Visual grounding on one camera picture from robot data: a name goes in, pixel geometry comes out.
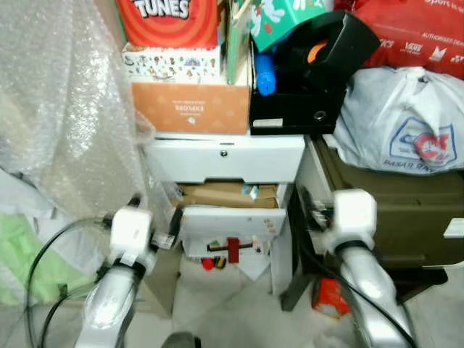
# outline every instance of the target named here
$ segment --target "plastic bag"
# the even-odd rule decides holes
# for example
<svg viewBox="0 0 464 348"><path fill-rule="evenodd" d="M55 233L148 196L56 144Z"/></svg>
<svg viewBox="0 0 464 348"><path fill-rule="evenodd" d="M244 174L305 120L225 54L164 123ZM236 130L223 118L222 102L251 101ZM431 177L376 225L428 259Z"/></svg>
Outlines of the plastic bag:
<svg viewBox="0 0 464 348"><path fill-rule="evenodd" d="M141 164L130 84L94 2L4 2L0 40L0 167L73 217L141 193L165 230L169 200Z"/></svg>
<svg viewBox="0 0 464 348"><path fill-rule="evenodd" d="M464 168L463 96L464 81L422 67L360 70L333 134L339 155L407 174Z"/></svg>
<svg viewBox="0 0 464 348"><path fill-rule="evenodd" d="M366 67L420 66L464 78L464 0L357 0L381 46Z"/></svg>

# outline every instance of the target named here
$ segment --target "green box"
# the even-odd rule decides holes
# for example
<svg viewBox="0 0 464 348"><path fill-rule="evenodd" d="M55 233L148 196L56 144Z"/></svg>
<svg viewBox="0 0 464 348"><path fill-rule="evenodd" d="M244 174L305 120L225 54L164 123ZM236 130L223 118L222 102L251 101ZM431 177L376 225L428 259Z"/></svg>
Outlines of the green box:
<svg viewBox="0 0 464 348"><path fill-rule="evenodd" d="M264 51L306 20L326 13L323 0L254 0L251 33Z"/></svg>

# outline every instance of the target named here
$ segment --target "green bag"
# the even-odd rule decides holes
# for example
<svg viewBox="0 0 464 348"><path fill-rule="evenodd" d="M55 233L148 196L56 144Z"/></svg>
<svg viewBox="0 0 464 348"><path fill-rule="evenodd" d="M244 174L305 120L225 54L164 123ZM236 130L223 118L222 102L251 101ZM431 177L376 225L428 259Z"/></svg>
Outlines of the green bag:
<svg viewBox="0 0 464 348"><path fill-rule="evenodd" d="M0 212L0 302L23 302L30 266L42 246L24 215ZM67 285L71 290L92 280L49 249L34 273L32 295L39 303L49 303L59 297L61 286Z"/></svg>
<svg viewBox="0 0 464 348"><path fill-rule="evenodd" d="M254 0L251 34L260 52L296 26L326 13L323 0Z"/></svg>

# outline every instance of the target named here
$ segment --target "white plastic bag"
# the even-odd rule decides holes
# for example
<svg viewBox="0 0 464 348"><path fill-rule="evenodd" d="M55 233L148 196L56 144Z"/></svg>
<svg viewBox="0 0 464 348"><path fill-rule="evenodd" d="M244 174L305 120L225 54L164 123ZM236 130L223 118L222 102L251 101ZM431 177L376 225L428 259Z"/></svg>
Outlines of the white plastic bag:
<svg viewBox="0 0 464 348"><path fill-rule="evenodd" d="M360 70L333 137L357 167L414 175L464 168L464 81L422 67Z"/></svg>

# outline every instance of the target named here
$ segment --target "logo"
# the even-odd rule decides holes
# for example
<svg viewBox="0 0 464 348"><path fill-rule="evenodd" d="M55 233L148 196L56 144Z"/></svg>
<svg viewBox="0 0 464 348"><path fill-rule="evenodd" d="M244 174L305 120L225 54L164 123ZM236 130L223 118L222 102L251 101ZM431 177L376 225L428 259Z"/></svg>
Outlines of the logo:
<svg viewBox="0 0 464 348"><path fill-rule="evenodd" d="M451 63L464 63L464 56L454 56L451 58Z"/></svg>
<svg viewBox="0 0 464 348"><path fill-rule="evenodd" d="M143 18L189 18L190 0L131 0Z"/></svg>
<svg viewBox="0 0 464 348"><path fill-rule="evenodd" d="M419 43L407 42L405 44L405 49L402 49L402 51L406 51L411 54L420 54L422 52L422 47L423 45L420 45Z"/></svg>
<svg viewBox="0 0 464 348"><path fill-rule="evenodd" d="M452 125L440 127L436 136L427 123L414 117L401 124L390 142L390 156L423 160L431 167L442 167L457 159Z"/></svg>
<svg viewBox="0 0 464 348"><path fill-rule="evenodd" d="M385 49L390 49L394 45L393 40L387 40L386 38L381 38L380 39L380 47L384 47Z"/></svg>
<svg viewBox="0 0 464 348"><path fill-rule="evenodd" d="M432 53L429 59L433 62L439 62L442 60L445 53L447 53L447 49L440 50L440 48L437 46L435 47L435 51Z"/></svg>

